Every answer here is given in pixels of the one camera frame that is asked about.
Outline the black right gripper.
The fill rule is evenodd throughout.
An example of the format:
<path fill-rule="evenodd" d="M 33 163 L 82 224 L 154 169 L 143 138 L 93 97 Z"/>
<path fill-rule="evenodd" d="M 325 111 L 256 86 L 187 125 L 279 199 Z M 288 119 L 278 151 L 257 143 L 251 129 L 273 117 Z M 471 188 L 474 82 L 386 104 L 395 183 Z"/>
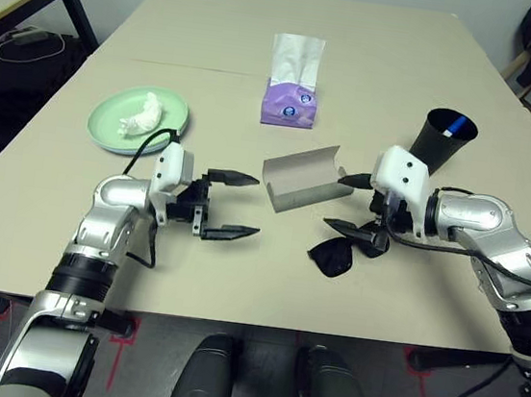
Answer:
<path fill-rule="evenodd" d="M 373 190 L 372 176 L 369 173 L 344 175 L 338 179 L 340 185 L 353 188 Z M 387 248 L 388 228 L 398 234 L 404 234 L 413 230 L 412 216 L 406 209 L 405 201 L 399 201 L 392 212 L 387 212 L 385 196 L 374 190 L 369 210 L 374 214 L 374 219 L 361 227 L 349 221 L 336 218 L 324 218 L 324 223 L 343 236 L 358 240 L 373 248 Z"/>

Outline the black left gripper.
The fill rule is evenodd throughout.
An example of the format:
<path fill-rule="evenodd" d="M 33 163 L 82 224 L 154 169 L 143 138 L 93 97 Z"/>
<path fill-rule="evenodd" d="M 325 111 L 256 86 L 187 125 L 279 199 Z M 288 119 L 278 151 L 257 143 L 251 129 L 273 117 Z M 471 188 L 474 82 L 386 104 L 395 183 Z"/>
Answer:
<path fill-rule="evenodd" d="M 220 228 L 207 227 L 209 191 L 212 183 L 227 186 L 256 186 L 260 181 L 251 175 L 236 170 L 209 168 L 206 175 L 194 180 L 183 189 L 174 203 L 166 205 L 166 216 L 170 221 L 191 224 L 192 234 L 202 240 L 227 241 L 252 236 L 260 230 L 241 225 L 222 225 Z"/>

